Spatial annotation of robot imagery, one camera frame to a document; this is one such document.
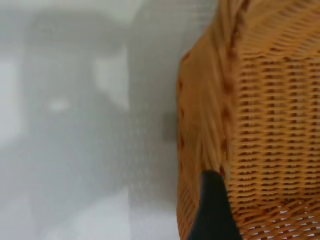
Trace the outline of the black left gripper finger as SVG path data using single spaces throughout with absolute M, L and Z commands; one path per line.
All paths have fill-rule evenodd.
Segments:
M 224 178 L 206 170 L 201 174 L 199 208 L 189 232 L 190 240 L 241 240 L 232 214 Z

